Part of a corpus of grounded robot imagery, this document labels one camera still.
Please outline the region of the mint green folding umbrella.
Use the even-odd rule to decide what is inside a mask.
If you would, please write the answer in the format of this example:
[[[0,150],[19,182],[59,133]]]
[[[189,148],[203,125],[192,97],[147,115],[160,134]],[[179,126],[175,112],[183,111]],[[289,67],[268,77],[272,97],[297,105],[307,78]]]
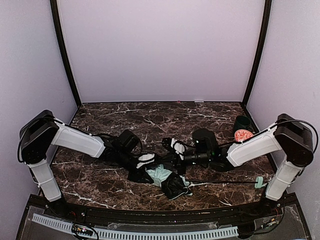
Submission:
[[[264,179],[262,176],[258,176],[255,181],[252,182],[201,179],[186,180],[184,176],[175,173],[164,166],[164,164],[147,167],[146,173],[152,180],[151,184],[161,188],[161,191],[169,200],[174,200],[182,195],[192,196],[193,193],[190,187],[196,186],[197,184],[254,184],[256,189],[267,186],[267,184],[263,182]]]

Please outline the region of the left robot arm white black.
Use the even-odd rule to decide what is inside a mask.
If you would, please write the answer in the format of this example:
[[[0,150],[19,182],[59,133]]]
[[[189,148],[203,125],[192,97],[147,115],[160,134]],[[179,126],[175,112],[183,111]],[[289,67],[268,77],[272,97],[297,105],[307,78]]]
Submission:
[[[91,134],[56,119],[50,110],[44,110],[21,128],[17,160],[29,167],[45,199],[53,203],[61,200],[63,193],[47,161],[49,148],[69,149],[91,158],[114,161],[126,169],[133,180],[140,181],[147,173],[132,152],[139,142],[129,130],[119,136]]]

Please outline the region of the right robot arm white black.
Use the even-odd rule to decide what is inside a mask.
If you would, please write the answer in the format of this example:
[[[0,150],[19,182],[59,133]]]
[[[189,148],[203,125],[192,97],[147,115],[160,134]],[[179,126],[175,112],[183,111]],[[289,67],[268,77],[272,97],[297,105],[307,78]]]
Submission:
[[[312,163],[320,140],[312,124],[286,113],[245,140],[218,144],[215,133],[206,128],[193,132],[192,138],[193,146],[186,146],[174,138],[168,141],[168,148],[177,155],[173,165],[182,175],[191,165],[208,165],[217,172],[228,172],[261,156],[283,153],[283,160],[264,191],[265,198],[270,201],[278,201]]]

